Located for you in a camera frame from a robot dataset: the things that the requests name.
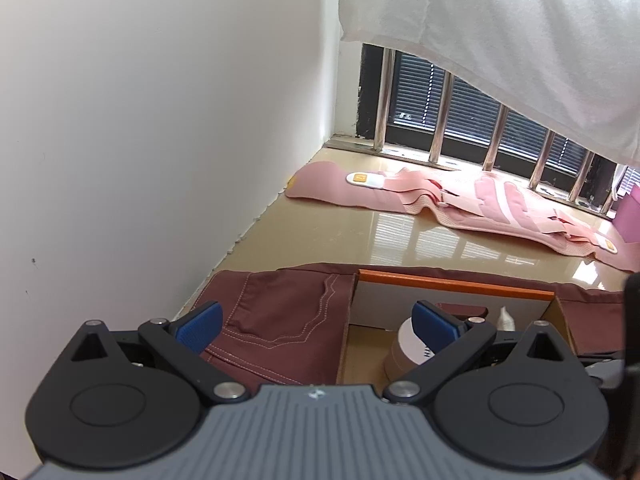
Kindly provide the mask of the white hanging curtain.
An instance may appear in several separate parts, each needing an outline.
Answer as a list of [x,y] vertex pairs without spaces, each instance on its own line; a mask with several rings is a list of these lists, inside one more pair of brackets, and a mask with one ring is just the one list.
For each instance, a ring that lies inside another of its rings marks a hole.
[[639,0],[340,0],[347,41],[426,58],[612,162],[639,161]]

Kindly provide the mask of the window with metal bars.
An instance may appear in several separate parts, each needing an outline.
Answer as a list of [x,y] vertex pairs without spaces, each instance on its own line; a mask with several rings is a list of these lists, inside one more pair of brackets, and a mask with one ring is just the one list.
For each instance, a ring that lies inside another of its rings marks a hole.
[[386,144],[536,179],[538,191],[614,214],[638,190],[639,171],[593,154],[511,110],[430,61],[361,49],[356,133]]

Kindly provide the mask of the maroon trousers cloth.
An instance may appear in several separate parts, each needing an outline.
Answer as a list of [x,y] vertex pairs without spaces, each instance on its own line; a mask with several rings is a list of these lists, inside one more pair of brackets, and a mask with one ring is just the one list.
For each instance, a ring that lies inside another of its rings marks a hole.
[[[197,306],[217,301],[224,312],[222,331],[203,350],[203,358],[250,390],[261,384],[334,384],[361,271],[356,264],[311,263],[264,272],[217,272],[195,301]],[[410,278],[548,290],[559,299],[579,353],[625,347],[621,292],[420,266],[394,271]]]

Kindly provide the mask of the orange cardboard box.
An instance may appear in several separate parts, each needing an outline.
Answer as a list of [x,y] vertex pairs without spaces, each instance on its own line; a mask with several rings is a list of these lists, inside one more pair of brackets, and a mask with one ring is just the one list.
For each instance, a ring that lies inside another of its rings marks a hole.
[[[572,350],[575,343],[560,300],[538,283],[511,280],[492,284],[487,275],[427,278],[398,272],[360,270],[352,294],[340,382],[370,384],[381,391],[388,383],[383,362],[399,327],[411,318],[414,304],[425,300],[456,322],[476,318],[496,325],[501,307],[514,317],[516,330],[533,322],[552,324]],[[442,336],[425,345],[429,359]]]

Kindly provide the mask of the pink waist support belt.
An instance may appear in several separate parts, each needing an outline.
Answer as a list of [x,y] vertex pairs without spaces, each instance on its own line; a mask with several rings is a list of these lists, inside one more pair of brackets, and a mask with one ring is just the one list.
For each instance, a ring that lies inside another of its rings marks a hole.
[[334,162],[311,162],[294,174],[285,196],[413,216],[428,210],[449,229],[521,238],[563,256],[592,257],[626,272],[639,270],[637,242],[626,242],[616,229],[602,232],[492,172],[348,172]]

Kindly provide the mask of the pink storage box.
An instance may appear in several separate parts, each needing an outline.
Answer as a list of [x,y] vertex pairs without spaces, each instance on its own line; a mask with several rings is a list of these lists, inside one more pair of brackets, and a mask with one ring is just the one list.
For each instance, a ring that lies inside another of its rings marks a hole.
[[626,243],[640,242],[640,204],[632,194],[620,200],[613,226]]

